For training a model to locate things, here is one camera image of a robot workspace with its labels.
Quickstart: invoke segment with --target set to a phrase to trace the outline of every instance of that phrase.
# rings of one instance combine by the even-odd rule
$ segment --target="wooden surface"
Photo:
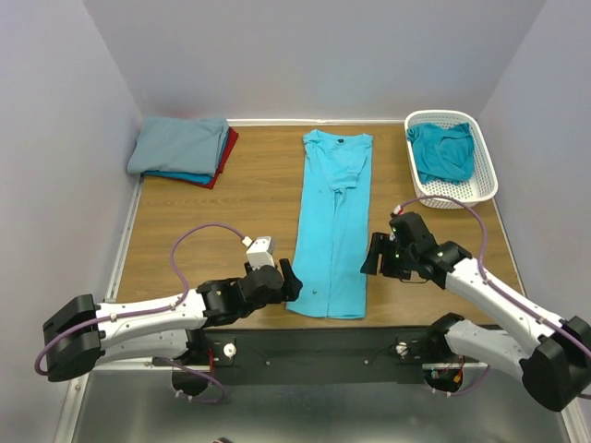
[[[148,177],[139,201],[118,303],[164,297],[182,291],[170,269],[170,247],[176,238],[204,222],[229,223],[255,238],[271,235],[276,260],[293,258],[300,208],[304,149],[302,136],[314,127],[239,127],[240,138],[213,190]],[[369,233],[387,232],[393,207],[415,196],[402,126],[325,126],[327,132],[374,136]],[[473,254],[480,246],[476,220],[465,210],[433,210],[420,203],[408,210],[423,215],[438,241],[453,240]],[[489,230],[486,265],[497,277],[519,290],[513,263],[492,201],[476,206]],[[245,248],[233,234],[219,228],[195,233],[178,248],[177,263],[191,284],[239,277]],[[368,277],[368,314],[362,320],[303,317],[282,305],[271,305],[241,319],[241,328],[324,326],[427,325],[455,312],[476,323],[491,321],[459,296],[434,283],[402,283]]]

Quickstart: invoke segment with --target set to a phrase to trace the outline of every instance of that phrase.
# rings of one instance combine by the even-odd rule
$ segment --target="white wall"
[[[104,296],[139,110],[78,0],[0,14],[0,441],[53,441],[65,384],[33,372],[42,323]]]
[[[591,3],[549,0],[480,116],[529,297],[591,320]],[[585,404],[591,423],[591,402]]]
[[[85,0],[145,114],[479,114],[545,0]]]

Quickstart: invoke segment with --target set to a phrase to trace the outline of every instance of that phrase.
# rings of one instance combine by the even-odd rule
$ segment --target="folded clothes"
[[[130,174],[161,171],[213,177],[222,158],[228,129],[228,122],[223,118],[146,117],[127,171]]]
[[[144,175],[172,178],[173,180],[188,182],[195,186],[213,189],[213,187],[215,186],[215,182],[218,179],[218,175],[220,175],[220,173],[223,172],[223,167],[225,166],[225,163],[228,161],[228,158],[230,157],[232,149],[234,148],[234,145],[236,144],[237,140],[238,133],[234,131],[233,128],[230,128],[228,130],[228,137],[223,148],[223,154],[222,158],[220,159],[220,164],[218,165],[218,169],[213,177],[206,174],[167,173],[163,171],[146,171]]]

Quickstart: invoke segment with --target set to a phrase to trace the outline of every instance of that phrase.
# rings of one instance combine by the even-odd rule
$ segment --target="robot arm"
[[[472,302],[502,328],[483,329],[448,314],[429,328],[429,350],[434,355],[469,356],[521,379],[530,395],[552,411],[561,411],[591,383],[591,359],[555,330],[568,332],[589,348],[591,328],[582,319],[562,319],[525,299],[486,270],[487,279],[483,279],[477,260],[468,251],[454,242],[439,245],[414,212],[393,214],[390,226],[391,234],[372,235],[362,272],[376,275],[380,263],[382,275],[408,280],[415,271],[441,289]]]
[[[44,323],[46,345],[83,322],[108,319],[67,334],[47,351],[49,381],[79,377],[114,360],[177,358],[189,351],[196,330],[234,323],[267,304],[296,300],[302,283],[289,260],[279,260],[281,272],[275,268],[273,247],[270,237],[258,238],[248,248],[244,278],[205,281],[181,304],[182,294],[130,304],[96,305],[90,294],[74,298]]]

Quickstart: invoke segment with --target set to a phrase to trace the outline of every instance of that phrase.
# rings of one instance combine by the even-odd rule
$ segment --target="white laundry basket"
[[[476,120],[468,114],[456,111],[417,111],[408,115],[404,120],[404,132],[407,133],[408,128],[421,123],[433,123],[443,128],[459,125],[461,123],[468,123],[470,125],[470,134],[474,139],[474,174],[469,181],[463,182],[459,185],[442,182],[441,180],[434,180],[423,185],[418,178],[412,144],[407,140],[408,160],[410,162],[416,196],[423,197],[435,194],[444,195],[460,200],[467,206],[475,206],[481,201],[493,198],[499,188],[499,182],[497,182],[495,168],[492,166],[492,161],[488,155],[487,144],[482,137],[482,132],[480,131],[480,127]],[[451,201],[443,200],[441,198],[428,198],[420,201],[425,206],[442,210],[455,210],[460,208],[460,206],[455,203],[451,203]]]

